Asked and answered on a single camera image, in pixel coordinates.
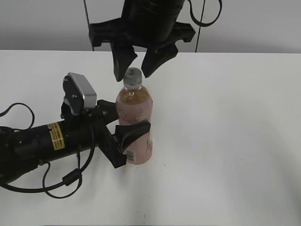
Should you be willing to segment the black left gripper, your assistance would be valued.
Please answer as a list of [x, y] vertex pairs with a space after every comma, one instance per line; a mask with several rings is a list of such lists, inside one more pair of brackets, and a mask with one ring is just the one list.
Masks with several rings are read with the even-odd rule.
[[150, 131], [149, 122], [134, 125], [117, 125], [113, 135], [107, 125], [118, 119], [116, 104], [98, 100], [93, 109], [84, 110], [79, 115], [72, 115], [67, 104], [61, 106], [61, 129], [65, 149], [70, 154], [99, 147], [114, 168], [126, 165], [124, 151], [137, 139]]

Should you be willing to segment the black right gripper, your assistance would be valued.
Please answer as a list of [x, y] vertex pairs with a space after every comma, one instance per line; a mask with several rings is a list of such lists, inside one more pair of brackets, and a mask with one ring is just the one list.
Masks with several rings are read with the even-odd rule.
[[123, 80], [128, 67], [137, 58], [133, 46], [147, 48], [141, 69], [145, 78], [149, 78], [176, 57], [175, 42], [191, 42], [195, 30], [190, 24], [177, 22], [183, 4], [182, 0], [126, 0], [121, 17], [89, 25], [93, 47], [111, 43], [117, 82]]

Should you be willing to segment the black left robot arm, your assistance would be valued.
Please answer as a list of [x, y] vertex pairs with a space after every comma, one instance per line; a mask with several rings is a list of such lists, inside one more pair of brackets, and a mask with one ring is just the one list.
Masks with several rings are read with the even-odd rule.
[[107, 125], [118, 119], [116, 105], [99, 100], [94, 108], [73, 115], [61, 107], [62, 121], [25, 130], [0, 129], [0, 183], [8, 184], [39, 165], [99, 147], [114, 168], [127, 162], [125, 150], [150, 131], [147, 120], [117, 125], [111, 134]]

